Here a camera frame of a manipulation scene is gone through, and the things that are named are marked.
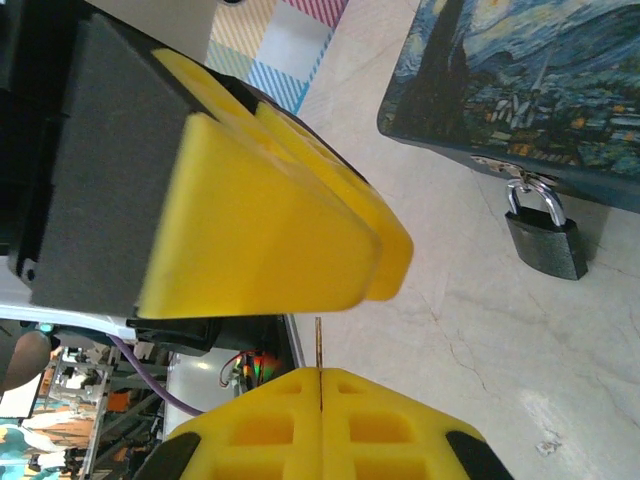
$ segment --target yellow foam pad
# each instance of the yellow foam pad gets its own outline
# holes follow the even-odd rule
[[[281,160],[295,162],[278,140],[200,65],[173,50],[159,49],[154,57],[222,124],[245,143],[256,143]]]
[[[314,480],[322,469],[318,371],[300,369],[179,426],[201,437],[185,480]]]
[[[378,236],[308,169],[193,114],[139,316],[350,308],[366,295],[380,249]]]
[[[445,437],[454,430],[483,441],[466,423],[364,378],[304,368],[171,437],[202,439],[181,480],[468,480]]]
[[[313,135],[286,115],[261,102],[255,116],[296,159],[378,234],[382,254],[367,299],[393,298],[409,269],[413,242],[391,209],[373,187],[363,182]]]

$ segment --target black padlock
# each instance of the black padlock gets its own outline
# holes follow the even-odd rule
[[[518,191],[539,194],[549,212],[521,206]],[[578,225],[565,217],[560,199],[549,186],[534,178],[515,179],[507,184],[507,195],[511,211],[505,217],[522,261],[567,280],[579,280],[587,273]]]

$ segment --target checkered cloth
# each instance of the checkered cloth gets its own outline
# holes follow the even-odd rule
[[[216,11],[207,66],[297,113],[349,0],[246,0]]]

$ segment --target marble floor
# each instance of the marble floor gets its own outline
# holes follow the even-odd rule
[[[322,315],[325,365],[476,426],[516,479],[640,478],[640,215],[565,198],[579,282],[517,257],[504,181],[381,136],[418,0],[351,0],[301,117],[381,192],[415,258],[391,302]],[[297,315],[309,362],[313,317]]]

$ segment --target starry night painting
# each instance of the starry night painting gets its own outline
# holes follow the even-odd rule
[[[640,1],[423,0],[378,123],[640,177]]]

